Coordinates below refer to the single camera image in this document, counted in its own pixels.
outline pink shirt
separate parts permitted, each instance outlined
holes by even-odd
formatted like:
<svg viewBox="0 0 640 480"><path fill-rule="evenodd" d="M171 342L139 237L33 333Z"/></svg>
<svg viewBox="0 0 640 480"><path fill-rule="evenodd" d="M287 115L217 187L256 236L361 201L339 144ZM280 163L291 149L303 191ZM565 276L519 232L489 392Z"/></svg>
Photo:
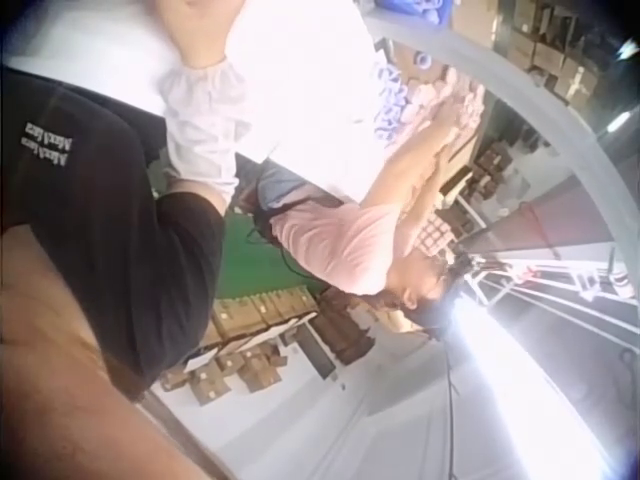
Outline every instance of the pink shirt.
<svg viewBox="0 0 640 480"><path fill-rule="evenodd" d="M328 208L305 202L271 220L273 233L316 277L355 295L384 289L394 256L399 205Z"/></svg>

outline light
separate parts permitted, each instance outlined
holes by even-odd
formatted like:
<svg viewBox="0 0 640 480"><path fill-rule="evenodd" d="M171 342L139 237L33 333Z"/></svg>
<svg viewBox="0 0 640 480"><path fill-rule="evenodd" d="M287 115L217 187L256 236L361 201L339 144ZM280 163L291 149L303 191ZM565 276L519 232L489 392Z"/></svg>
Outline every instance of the light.
<svg viewBox="0 0 640 480"><path fill-rule="evenodd" d="M470 299L458 300L454 316L529 477L602 480L607 469L597 440L537 363Z"/></svg>
<svg viewBox="0 0 640 480"><path fill-rule="evenodd" d="M624 123L631 118L631 112L621 113L616 117L616 119L609 124L607 127L607 132L613 133L618 130Z"/></svg>
<svg viewBox="0 0 640 480"><path fill-rule="evenodd" d="M638 52L640 52L640 46L633 39L629 39L618 50L618 60L627 60Z"/></svg>

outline black cable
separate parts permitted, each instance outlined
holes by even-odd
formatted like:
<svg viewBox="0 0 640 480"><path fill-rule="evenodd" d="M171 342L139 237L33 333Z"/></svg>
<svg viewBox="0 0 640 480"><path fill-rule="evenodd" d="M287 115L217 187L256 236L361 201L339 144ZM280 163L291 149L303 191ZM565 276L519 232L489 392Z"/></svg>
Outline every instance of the black cable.
<svg viewBox="0 0 640 480"><path fill-rule="evenodd" d="M449 349L446 342L444 345L444 361L447 366L447 384L449 388L449 474L448 480L458 480L458 477L453 473L454 464L454 451L455 451L455 424L453 413L453 382L451 381L451 362L449 360Z"/></svg>
<svg viewBox="0 0 640 480"><path fill-rule="evenodd" d="M246 242L247 242L249 245L271 245L271 246L274 246L274 245L272 245L271 243L267 242L267 241L266 241L264 238L262 238L262 237L259 237L259 240L257 240L257 241L251 241L251 236L252 236L252 234L254 234L254 233L256 233L256 232L258 232L258 230L257 230L256 228L252 228L252 229L251 229L251 231L247 234ZM285 267L287 267L287 269L288 269L291 273L293 273L293 274L295 274L295 275L298 275L299 277L302 277L302 278L304 278L305 280L312 280L312 281L314 281L314 282L317 282L317 281L318 281L318 279L317 279L316 277L312 277L312 276L310 276L310 275L305 275L304 273L299 272L299 271L297 271L295 268L293 268L293 267L289 264L289 262L287 261L287 257L286 257L286 255L284 254L284 248L282 248L282 247L277 247L277 248L278 248L278 250L280 250L280 255L282 256L282 263L284 263L284 266L285 266Z"/></svg>

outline white work surface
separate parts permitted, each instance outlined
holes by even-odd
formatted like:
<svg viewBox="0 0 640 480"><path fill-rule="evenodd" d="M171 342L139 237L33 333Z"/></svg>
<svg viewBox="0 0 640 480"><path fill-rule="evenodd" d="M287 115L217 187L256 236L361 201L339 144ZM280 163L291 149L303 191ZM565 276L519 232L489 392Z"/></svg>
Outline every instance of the white work surface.
<svg viewBox="0 0 640 480"><path fill-rule="evenodd" d="M5 45L6 64L162 115L158 81L178 56L144 1L46 3ZM254 128L240 153L361 200L384 155L375 51L352 2L247 0L227 55L249 86Z"/></svg>

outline green floor mat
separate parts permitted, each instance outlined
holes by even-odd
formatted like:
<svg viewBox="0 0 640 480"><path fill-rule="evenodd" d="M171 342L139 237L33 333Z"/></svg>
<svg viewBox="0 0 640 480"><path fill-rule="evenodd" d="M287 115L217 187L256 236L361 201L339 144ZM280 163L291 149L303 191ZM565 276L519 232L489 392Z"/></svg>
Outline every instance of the green floor mat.
<svg viewBox="0 0 640 480"><path fill-rule="evenodd" d="M311 293L326 288L326 284L292 272L309 275L289 254L283 261L279 249L272 247L254 233L249 237L253 221L246 215L229 213L226 216L227 233L224 239L222 269L218 283L218 298L237 298L305 285Z"/></svg>

